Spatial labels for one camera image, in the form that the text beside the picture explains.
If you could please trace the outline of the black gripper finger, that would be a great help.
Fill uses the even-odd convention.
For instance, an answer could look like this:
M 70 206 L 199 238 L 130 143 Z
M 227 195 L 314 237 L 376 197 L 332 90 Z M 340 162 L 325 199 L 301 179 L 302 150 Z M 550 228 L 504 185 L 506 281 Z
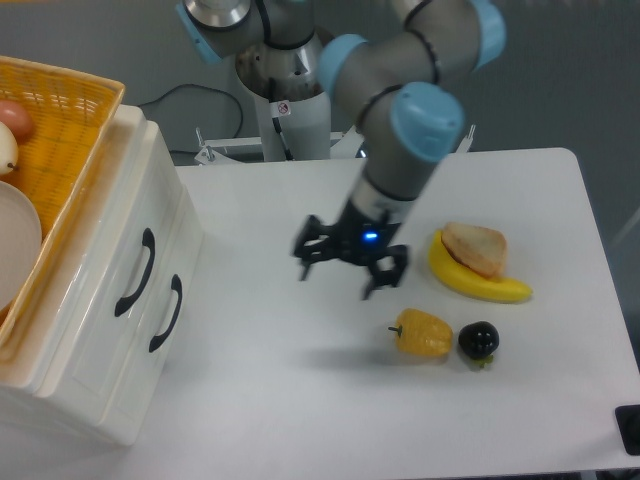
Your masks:
M 368 300 L 371 294 L 382 287 L 399 286 L 409 262 L 409 247 L 407 245 L 387 246 L 373 255 L 369 255 L 365 266 L 370 279 L 365 285 L 362 299 Z
M 335 258 L 335 245 L 331 236 L 333 230 L 332 225 L 323 224 L 317 216 L 307 217 L 293 246 L 293 256 L 300 261 L 302 267 L 300 281 L 307 279 L 314 264 Z

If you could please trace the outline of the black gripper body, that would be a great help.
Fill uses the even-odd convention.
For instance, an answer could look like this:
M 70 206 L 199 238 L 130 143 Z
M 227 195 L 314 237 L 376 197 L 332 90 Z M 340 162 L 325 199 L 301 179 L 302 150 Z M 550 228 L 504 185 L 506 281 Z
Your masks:
M 392 245 L 399 227 L 400 223 L 391 222 L 389 212 L 384 212 L 382 219 L 372 219 L 348 200 L 327 234 L 329 252 L 354 265 L 371 265 L 386 258 L 402 265 L 403 246 Z

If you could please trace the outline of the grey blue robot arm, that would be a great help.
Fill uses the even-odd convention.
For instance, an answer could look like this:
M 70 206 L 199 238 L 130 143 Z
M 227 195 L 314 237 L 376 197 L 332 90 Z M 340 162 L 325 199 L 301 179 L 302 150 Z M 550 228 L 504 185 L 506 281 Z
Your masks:
M 310 80 L 364 138 L 367 159 L 338 220 L 308 217 L 293 254 L 304 270 L 335 259 L 366 268 L 367 292 L 400 283 L 409 249 L 393 237 L 463 128 L 463 109 L 443 84 L 495 60 L 506 43 L 489 1 L 398 1 L 395 9 L 403 29 L 393 38 L 341 35 L 283 77 L 260 73 L 270 101 L 296 101 Z

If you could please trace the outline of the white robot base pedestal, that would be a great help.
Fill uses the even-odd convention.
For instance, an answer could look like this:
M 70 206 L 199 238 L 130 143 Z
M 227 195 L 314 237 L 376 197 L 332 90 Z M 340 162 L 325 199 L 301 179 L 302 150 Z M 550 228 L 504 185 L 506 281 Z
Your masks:
M 317 35 L 301 47 L 277 49 L 264 43 L 235 56 L 235 72 L 254 101 L 260 139 L 203 140 L 195 160 L 232 163 L 231 155 L 253 144 L 265 162 L 363 157 L 364 139 L 355 127 L 331 130 L 329 95 L 318 81 L 323 45 Z

